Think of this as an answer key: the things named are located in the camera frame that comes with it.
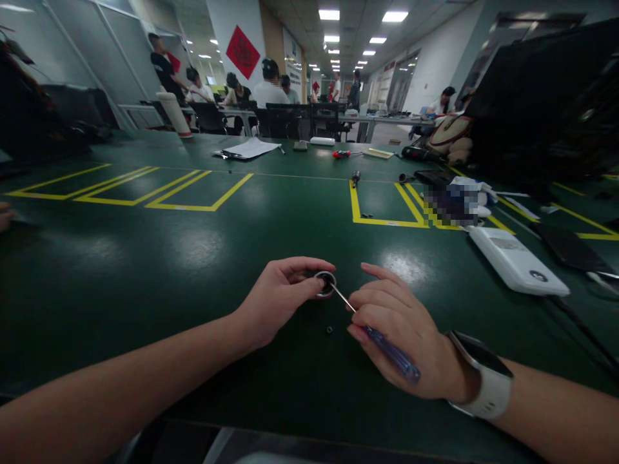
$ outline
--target cable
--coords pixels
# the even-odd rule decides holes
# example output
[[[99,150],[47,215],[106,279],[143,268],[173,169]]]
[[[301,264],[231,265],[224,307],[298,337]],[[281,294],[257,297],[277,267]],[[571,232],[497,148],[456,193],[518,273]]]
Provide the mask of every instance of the cable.
[[[619,371],[619,362],[614,358],[613,354],[602,344],[600,340],[589,330],[589,328],[580,320],[580,318],[574,313],[574,310],[559,296],[551,296],[550,299],[553,303],[569,317],[577,328],[585,334],[585,336],[593,343],[598,350],[604,355],[607,361]]]

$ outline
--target hand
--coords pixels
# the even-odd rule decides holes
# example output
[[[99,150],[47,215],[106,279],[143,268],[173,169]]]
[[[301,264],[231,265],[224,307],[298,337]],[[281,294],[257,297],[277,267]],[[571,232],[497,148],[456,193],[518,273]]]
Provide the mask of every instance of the hand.
[[[11,219],[15,217],[15,213],[10,211],[9,203],[0,203],[0,233],[8,231],[11,226]]]
[[[268,345],[297,308],[324,287],[322,280],[305,277],[304,271],[335,272],[335,266],[305,256],[271,261],[234,312],[257,335],[255,343],[259,347]]]
[[[380,280],[363,285],[350,296],[350,304],[358,309],[348,332],[361,343],[383,377],[421,398],[473,401],[479,392],[477,371],[461,359],[449,338],[439,333],[427,309],[404,281],[379,266],[363,263],[361,269]],[[417,385],[409,384],[369,340],[365,326],[378,329],[410,356],[421,372]]]

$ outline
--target red diamond decoration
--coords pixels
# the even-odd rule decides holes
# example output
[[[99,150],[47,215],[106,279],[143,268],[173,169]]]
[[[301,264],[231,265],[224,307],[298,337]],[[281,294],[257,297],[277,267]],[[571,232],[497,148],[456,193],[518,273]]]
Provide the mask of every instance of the red diamond decoration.
[[[260,59],[260,53],[258,53],[258,50],[251,44],[250,40],[239,26],[234,29],[230,44],[226,50],[226,55],[239,71],[241,71],[241,74],[245,76],[245,79],[250,78],[251,73]]]

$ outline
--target smartwatch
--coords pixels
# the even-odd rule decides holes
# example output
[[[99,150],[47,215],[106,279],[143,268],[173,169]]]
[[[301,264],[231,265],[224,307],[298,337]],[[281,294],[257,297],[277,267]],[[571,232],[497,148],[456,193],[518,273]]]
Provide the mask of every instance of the smartwatch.
[[[468,364],[478,370],[482,383],[477,398],[461,405],[449,402],[455,409],[472,417],[494,419],[507,409],[514,374],[486,345],[473,337],[454,330],[447,336]]]

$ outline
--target white power bank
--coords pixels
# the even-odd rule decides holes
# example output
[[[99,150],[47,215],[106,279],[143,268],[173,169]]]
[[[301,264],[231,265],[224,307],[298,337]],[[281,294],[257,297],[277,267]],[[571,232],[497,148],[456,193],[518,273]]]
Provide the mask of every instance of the white power bank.
[[[335,145],[335,139],[330,139],[328,137],[312,137],[309,140],[309,143],[314,144],[314,145],[333,146],[333,145]]]
[[[531,295],[569,295],[569,288],[511,233],[472,227],[469,234],[512,290]]]

